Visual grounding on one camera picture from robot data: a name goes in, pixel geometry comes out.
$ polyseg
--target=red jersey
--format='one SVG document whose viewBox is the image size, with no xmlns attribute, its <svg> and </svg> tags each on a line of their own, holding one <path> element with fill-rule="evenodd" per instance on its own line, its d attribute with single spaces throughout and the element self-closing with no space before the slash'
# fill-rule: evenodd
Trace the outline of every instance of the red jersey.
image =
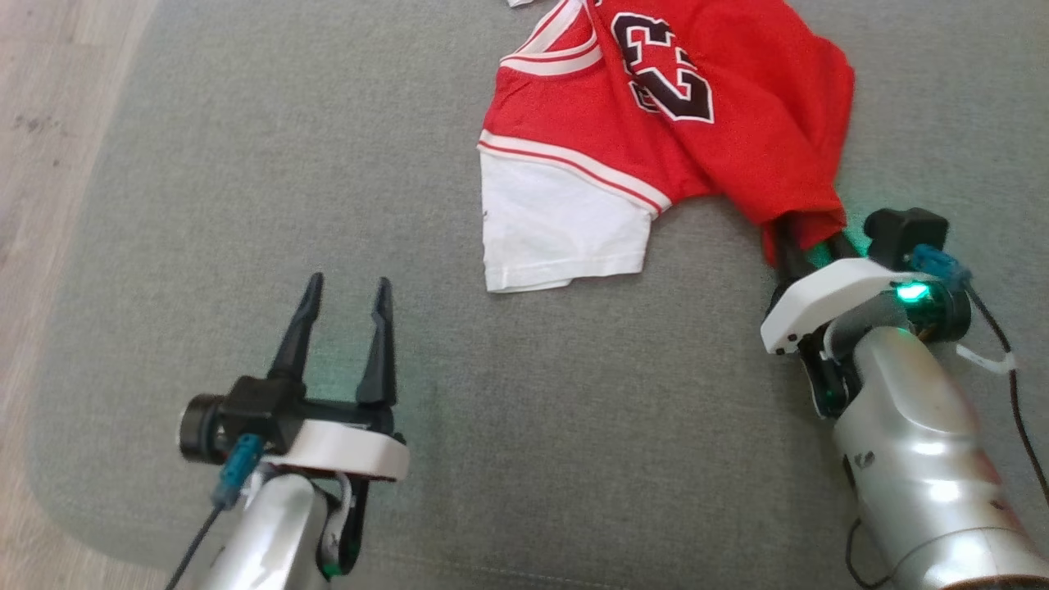
<svg viewBox="0 0 1049 590">
<path fill-rule="evenodd" d="M 801 246 L 822 241 L 845 223 L 832 183 L 852 92 L 841 50 L 813 35 L 782 0 L 562 0 L 501 60 L 485 119 L 478 148 L 489 289 L 572 278 L 553 272 L 543 278 L 558 276 L 554 285 L 515 288 L 510 279 L 493 289 L 492 270 L 513 275 L 508 265 L 534 270 L 572 261 L 574 276 L 640 271 L 640 259 L 606 262 L 639 251 L 643 257 L 639 240 L 641 233 L 647 239 L 647 227 L 627 228 L 630 244 L 618 248 L 594 228 L 553 219 L 565 216 L 569 198 L 588 205 L 568 217 L 603 218 L 601 195 L 655 216 L 685 198 L 725 194 L 758 226 L 800 212 Z M 530 178 L 542 177 L 532 195 L 560 192 L 551 175 L 564 184 L 563 198 L 544 194 L 522 215 L 533 209 Z M 509 183 L 517 186 L 501 186 Z M 498 202 L 508 198 L 514 205 L 506 210 Z M 556 211 L 541 219 L 552 203 Z M 489 228 L 494 213 L 505 218 Z M 622 213 L 609 213 L 622 217 L 613 219 L 613 233 L 638 225 Z M 490 244 L 490 229 L 515 234 L 515 244 Z M 542 232 L 562 244 L 547 244 Z M 553 235 L 565 232 L 578 235 Z M 579 248 L 595 240 L 601 244 Z M 521 248 L 535 254 L 522 257 Z M 499 250 L 519 259 L 499 259 L 506 257 Z M 584 268 L 586 258 L 604 260 L 591 265 L 599 272 Z"/>
</svg>

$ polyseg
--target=black cable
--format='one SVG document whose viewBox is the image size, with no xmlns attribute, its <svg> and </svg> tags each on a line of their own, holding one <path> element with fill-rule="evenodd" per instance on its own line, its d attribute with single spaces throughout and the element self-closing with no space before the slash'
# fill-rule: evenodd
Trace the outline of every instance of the black cable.
<svg viewBox="0 0 1049 590">
<path fill-rule="evenodd" d="M 998 324 L 994 316 L 991 315 L 990 311 L 987 310 L 987 305 L 977 295 L 976 289 L 972 288 L 972 283 L 965 281 L 962 286 L 965 289 L 965 293 L 968 294 L 969 299 L 972 300 L 972 304 L 980 310 L 980 315 L 987 320 L 987 324 L 990 325 L 991 332 L 998 337 L 998 340 L 1002 343 L 1002 349 L 1005 350 L 1006 354 L 1012 353 L 1012 345 L 1009 344 L 1009 339 L 1005 337 L 1005 332 L 1002 326 Z M 1049 484 L 1046 483 L 1046 475 L 1042 470 L 1042 463 L 1039 462 L 1039 458 L 1034 455 L 1034 447 L 1031 446 L 1031 439 L 1027 436 L 1027 428 L 1024 426 L 1024 417 L 1020 413 L 1020 389 L 1016 385 L 1016 370 L 1015 367 L 1009 370 L 1009 402 L 1012 404 L 1012 420 L 1016 423 L 1016 430 L 1020 433 L 1020 440 L 1024 443 L 1024 450 L 1027 451 L 1027 458 L 1031 461 L 1031 467 L 1034 469 L 1034 476 L 1039 479 L 1039 485 L 1042 486 L 1042 496 L 1046 500 L 1046 504 L 1049 504 Z"/>
<path fill-rule="evenodd" d="M 193 542 L 190 543 L 189 548 L 186 549 L 186 554 L 183 555 L 181 563 L 179 563 L 178 567 L 175 568 L 175 573 L 171 574 L 171 580 L 168 582 L 168 585 L 164 587 L 164 590 L 175 590 L 175 586 L 178 585 L 178 581 L 183 577 L 183 574 L 186 573 L 186 568 L 189 567 L 190 561 L 193 560 L 193 553 L 196 553 L 197 548 L 200 547 L 200 543 L 204 541 L 204 536 L 208 534 L 208 529 L 211 528 L 211 525 L 215 524 L 215 520 L 218 519 L 218 515 L 221 513 L 222 507 L 215 506 L 215 508 L 211 511 L 211 514 L 208 515 L 208 520 L 204 522 L 204 526 L 200 527 L 196 536 L 193 538 Z"/>
<path fill-rule="evenodd" d="M 856 571 L 856 568 L 854 568 L 852 565 L 852 541 L 853 538 L 856 536 L 856 529 L 859 528 L 859 525 L 860 525 L 860 520 L 856 519 L 853 522 L 852 528 L 849 529 L 849 536 L 845 539 L 845 567 L 849 568 L 849 573 L 853 576 L 853 581 L 856 582 L 857 586 L 859 586 L 863 590 L 875 590 L 876 588 L 881 588 L 882 586 L 884 586 L 885 583 L 889 582 L 890 576 L 886 575 L 876 582 L 863 582 L 862 580 L 860 580 L 859 573 Z"/>
</svg>

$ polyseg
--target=gray couch cushion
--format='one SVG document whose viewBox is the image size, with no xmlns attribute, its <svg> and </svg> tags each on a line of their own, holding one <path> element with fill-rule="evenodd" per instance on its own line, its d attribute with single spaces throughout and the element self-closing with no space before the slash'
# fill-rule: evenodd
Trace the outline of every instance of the gray couch cushion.
<svg viewBox="0 0 1049 590">
<path fill-rule="evenodd" d="M 851 218 L 950 215 L 950 250 L 1010 331 L 1049 457 L 1049 4 L 793 4 L 856 67 L 839 174 Z M 31 477 L 58 523 L 171 568 L 217 471 L 178 457 L 179 412 L 262 373 L 323 270 L 312 395 L 351 395 L 389 276 L 413 454 L 407 481 L 374 489 L 355 588 L 851 587 L 855 508 L 831 425 L 798 364 L 762 351 L 771 272 L 723 199 L 663 216 L 641 275 L 485 293 L 474 143 L 497 59 L 550 5 L 162 3 L 41 370 Z M 997 346 L 982 325 L 968 340 Z M 1044 546 L 1004 381 L 941 352 Z"/>
</svg>

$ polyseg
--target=jersey trim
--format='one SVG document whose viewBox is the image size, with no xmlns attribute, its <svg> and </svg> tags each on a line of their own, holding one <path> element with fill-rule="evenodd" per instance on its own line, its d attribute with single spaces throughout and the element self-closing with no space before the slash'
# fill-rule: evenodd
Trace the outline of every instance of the jersey trim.
<svg viewBox="0 0 1049 590">
<path fill-rule="evenodd" d="M 601 189 L 643 207 L 654 217 L 673 205 L 665 194 L 648 183 L 568 148 L 495 135 L 486 129 L 480 133 L 477 149 L 491 155 L 544 163 L 569 170 Z"/>
<path fill-rule="evenodd" d="M 547 50 L 572 26 L 580 12 L 582 4 L 579 0 L 561 0 L 539 21 L 523 45 L 499 60 L 499 66 L 533 76 L 562 76 L 586 69 L 601 61 L 596 31 L 592 31 L 582 45 L 558 51 Z"/>
<path fill-rule="evenodd" d="M 539 20 L 532 35 L 514 54 L 545 51 L 557 41 L 557 38 L 568 30 L 569 25 L 579 14 L 579 0 L 561 0 L 547 16 Z"/>
</svg>

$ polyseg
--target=robotic arm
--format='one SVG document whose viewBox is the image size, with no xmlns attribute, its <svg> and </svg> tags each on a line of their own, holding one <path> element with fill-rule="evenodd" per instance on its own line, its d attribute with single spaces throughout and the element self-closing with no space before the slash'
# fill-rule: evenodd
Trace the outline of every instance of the robotic arm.
<svg viewBox="0 0 1049 590">
<path fill-rule="evenodd" d="M 243 489 L 242 520 L 198 588 L 324 590 L 357 562 L 370 482 L 407 475 L 408 447 L 393 429 L 391 409 L 397 379 L 387 279 L 376 296 L 376 333 L 356 403 L 305 398 L 302 376 L 323 280 L 320 273 L 309 279 L 265 379 L 241 377 L 229 395 L 197 396 L 183 413 L 183 457 L 223 468 L 212 494 L 215 510 L 169 589 Z"/>
<path fill-rule="evenodd" d="M 1049 564 L 1006 501 L 972 408 L 925 346 L 964 336 L 970 298 L 986 311 L 967 271 L 940 252 L 946 219 L 920 209 L 878 211 L 864 228 L 870 258 L 856 257 L 838 235 L 838 259 L 818 271 L 785 236 L 786 222 L 776 229 L 787 251 L 762 339 L 769 353 L 801 358 L 817 414 L 837 420 L 834 441 L 860 520 L 891 569 L 865 583 L 847 554 L 856 582 L 877 588 L 892 580 L 899 590 L 1049 588 Z M 1014 387 L 1006 352 L 1002 368 Z"/>
<path fill-rule="evenodd" d="M 941 252 L 946 219 L 920 209 L 878 211 L 864 226 L 873 238 L 869 257 L 839 234 L 829 243 L 836 260 L 820 270 L 793 241 L 789 222 L 774 228 L 779 285 L 761 335 L 770 354 L 801 359 L 816 413 L 837 421 L 834 441 L 859 501 L 847 543 L 854 580 L 862 588 L 892 580 L 898 590 L 1049 590 L 1049 563 L 1009 507 L 971 407 L 925 345 L 964 336 L 971 301 L 1008 353 L 997 366 L 979 360 L 1009 373 L 1015 404 L 1008 342 L 967 271 Z M 391 410 L 389 281 L 381 281 L 376 298 L 376 333 L 356 403 L 305 399 L 302 375 L 322 285 L 319 273 L 311 278 L 265 379 L 241 377 L 229 395 L 197 396 L 184 412 L 183 456 L 223 467 L 215 509 L 169 590 L 243 489 L 243 519 L 199 588 L 324 590 L 357 561 L 370 482 L 406 476 L 409 454 Z M 851 565 L 861 522 L 890 566 L 875 583 L 861 581 Z"/>
</svg>

